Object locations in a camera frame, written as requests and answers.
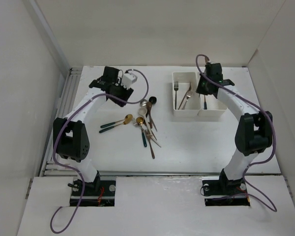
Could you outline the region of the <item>rose gold fork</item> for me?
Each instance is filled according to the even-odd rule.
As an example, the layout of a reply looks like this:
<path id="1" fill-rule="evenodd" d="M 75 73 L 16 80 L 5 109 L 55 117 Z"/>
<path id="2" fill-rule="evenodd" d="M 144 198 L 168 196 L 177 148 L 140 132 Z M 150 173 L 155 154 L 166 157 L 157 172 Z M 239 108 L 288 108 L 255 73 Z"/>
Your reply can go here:
<path id="1" fill-rule="evenodd" d="M 185 95 L 184 95 L 184 97 L 183 97 L 183 99 L 182 99 L 182 101 L 181 101 L 181 103 L 180 103 L 180 105 L 179 105 L 179 107 L 178 107 L 178 110 L 180 110 L 180 108 L 182 107 L 182 104 L 183 104 L 185 98 L 187 97 L 188 92 L 191 90 L 191 88 L 192 88 L 192 85 L 191 85 L 191 82 L 189 82 L 189 88 L 188 88 L 188 90 L 186 91 L 186 93 L 185 93 Z"/>

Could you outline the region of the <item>gold spoon green handle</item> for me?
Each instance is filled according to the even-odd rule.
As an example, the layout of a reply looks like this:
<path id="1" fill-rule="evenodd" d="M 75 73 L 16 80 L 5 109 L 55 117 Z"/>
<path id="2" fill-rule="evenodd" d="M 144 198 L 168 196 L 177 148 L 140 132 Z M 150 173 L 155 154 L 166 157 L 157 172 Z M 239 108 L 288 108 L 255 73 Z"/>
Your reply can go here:
<path id="1" fill-rule="evenodd" d="M 112 125 L 112 126 L 107 127 L 107 128 L 103 128 L 103 129 L 100 128 L 99 133 L 100 133 L 100 134 L 101 134 L 101 133 L 104 133 L 104 132 L 109 131 L 109 130 L 111 130 L 111 129 L 114 129 L 115 127 L 118 127 L 118 126 L 120 126 L 120 125 L 127 125 L 129 122 L 132 121 L 132 118 L 133 118 L 133 115 L 132 115 L 132 114 L 127 114 L 127 115 L 125 116 L 125 118 L 124 118 L 124 122 L 117 123 L 117 124 Z"/>
<path id="2" fill-rule="evenodd" d="M 206 96 L 204 95 L 204 110 L 207 110 L 207 100 Z"/>

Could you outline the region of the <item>black fork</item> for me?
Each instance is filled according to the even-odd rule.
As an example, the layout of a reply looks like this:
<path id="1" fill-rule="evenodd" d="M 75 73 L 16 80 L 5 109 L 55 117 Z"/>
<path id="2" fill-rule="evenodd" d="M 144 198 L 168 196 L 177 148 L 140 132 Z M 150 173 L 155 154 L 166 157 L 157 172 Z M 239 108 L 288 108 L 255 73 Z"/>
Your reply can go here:
<path id="1" fill-rule="evenodd" d="M 177 91 L 179 89 L 178 81 L 174 82 L 174 91 L 175 91 L 175 110 L 177 109 Z"/>

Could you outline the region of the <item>white spoon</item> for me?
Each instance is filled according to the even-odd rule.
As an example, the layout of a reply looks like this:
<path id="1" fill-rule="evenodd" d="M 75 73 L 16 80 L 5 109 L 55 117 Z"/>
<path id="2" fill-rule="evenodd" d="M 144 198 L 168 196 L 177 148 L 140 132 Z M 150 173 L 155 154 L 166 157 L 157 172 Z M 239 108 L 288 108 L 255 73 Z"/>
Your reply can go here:
<path id="1" fill-rule="evenodd" d="M 145 115 L 147 114 L 147 112 L 148 112 L 148 110 L 146 107 L 141 107 L 138 111 L 139 115 L 141 115 L 143 117 L 147 127 L 152 128 L 151 124 L 148 121 L 146 121 Z"/>

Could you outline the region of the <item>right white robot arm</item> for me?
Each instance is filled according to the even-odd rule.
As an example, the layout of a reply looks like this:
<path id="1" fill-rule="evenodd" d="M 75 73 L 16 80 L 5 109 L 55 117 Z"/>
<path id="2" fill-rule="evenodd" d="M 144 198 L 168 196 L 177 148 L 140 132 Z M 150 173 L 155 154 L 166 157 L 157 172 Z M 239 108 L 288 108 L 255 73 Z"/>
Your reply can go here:
<path id="1" fill-rule="evenodd" d="M 262 113 L 258 108 L 242 100 L 234 83 L 224 79 L 222 66 L 208 62 L 205 72 L 200 76 L 196 92 L 213 95 L 222 102 L 238 121 L 235 134 L 236 150 L 222 169 L 217 180 L 204 180 L 205 196 L 235 195 L 244 192 L 243 175 L 252 161 L 272 144 L 272 130 L 269 121 L 270 112 Z"/>

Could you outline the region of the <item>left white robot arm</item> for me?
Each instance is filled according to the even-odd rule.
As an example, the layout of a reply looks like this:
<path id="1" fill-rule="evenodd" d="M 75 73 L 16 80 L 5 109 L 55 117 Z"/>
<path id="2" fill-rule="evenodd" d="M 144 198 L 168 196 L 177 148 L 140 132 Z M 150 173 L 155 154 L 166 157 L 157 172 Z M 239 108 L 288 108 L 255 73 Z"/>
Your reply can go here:
<path id="1" fill-rule="evenodd" d="M 106 66 L 103 75 L 93 80 L 81 102 L 64 118 L 53 123 L 53 160 L 66 169 L 76 171 L 81 180 L 78 189 L 89 195 L 100 190 L 100 174 L 88 157 L 90 143 L 86 124 L 108 100 L 123 107 L 133 93 L 131 86 L 137 76 L 126 71 L 119 77 L 119 69 Z"/>

